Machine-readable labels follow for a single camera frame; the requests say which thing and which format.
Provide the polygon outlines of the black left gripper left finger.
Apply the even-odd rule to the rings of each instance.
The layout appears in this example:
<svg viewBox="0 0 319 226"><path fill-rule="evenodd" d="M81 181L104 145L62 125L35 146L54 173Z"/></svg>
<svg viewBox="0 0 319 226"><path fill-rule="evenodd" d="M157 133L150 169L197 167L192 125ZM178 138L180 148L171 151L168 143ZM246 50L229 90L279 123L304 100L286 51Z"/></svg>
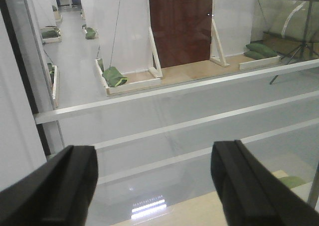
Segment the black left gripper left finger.
<svg viewBox="0 0 319 226"><path fill-rule="evenodd" d="M68 146L0 193L2 226L83 226L98 181L93 146Z"/></svg>

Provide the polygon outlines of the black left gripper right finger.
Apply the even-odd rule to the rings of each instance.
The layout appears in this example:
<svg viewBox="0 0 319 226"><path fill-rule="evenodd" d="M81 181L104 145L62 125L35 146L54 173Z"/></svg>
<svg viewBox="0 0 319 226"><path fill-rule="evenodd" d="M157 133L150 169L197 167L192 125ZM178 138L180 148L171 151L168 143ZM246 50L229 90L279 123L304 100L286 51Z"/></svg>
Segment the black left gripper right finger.
<svg viewBox="0 0 319 226"><path fill-rule="evenodd" d="M319 214L240 140L216 141L211 176L229 226L317 226Z"/></svg>

